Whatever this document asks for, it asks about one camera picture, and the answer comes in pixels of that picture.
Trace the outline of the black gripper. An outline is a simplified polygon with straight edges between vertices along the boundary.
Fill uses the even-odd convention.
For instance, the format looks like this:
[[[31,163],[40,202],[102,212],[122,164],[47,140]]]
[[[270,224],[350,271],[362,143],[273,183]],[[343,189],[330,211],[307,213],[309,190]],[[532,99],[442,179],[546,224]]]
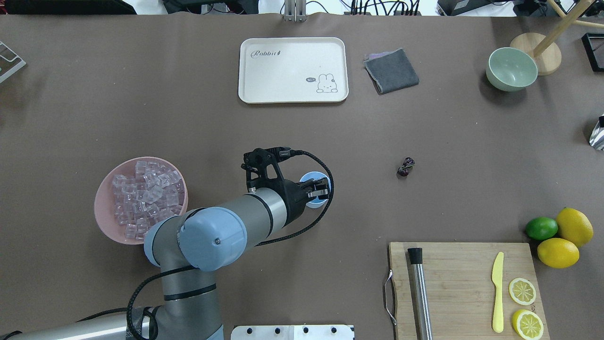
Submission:
[[[287,210],[286,222],[293,222],[302,215],[305,204],[310,200],[326,200],[329,198],[328,180],[306,180],[303,182],[283,181],[281,198]]]

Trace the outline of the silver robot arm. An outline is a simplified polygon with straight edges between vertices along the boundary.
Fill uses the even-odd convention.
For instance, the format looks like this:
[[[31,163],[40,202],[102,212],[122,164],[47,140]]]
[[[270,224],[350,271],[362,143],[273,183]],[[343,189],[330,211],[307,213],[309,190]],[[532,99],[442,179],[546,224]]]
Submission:
[[[3,340],[222,340],[215,271],[230,265],[302,215],[315,198],[331,200],[331,177],[293,182],[257,177],[248,193],[191,210],[151,228],[145,255],[160,268],[135,289],[125,308],[47,331]]]

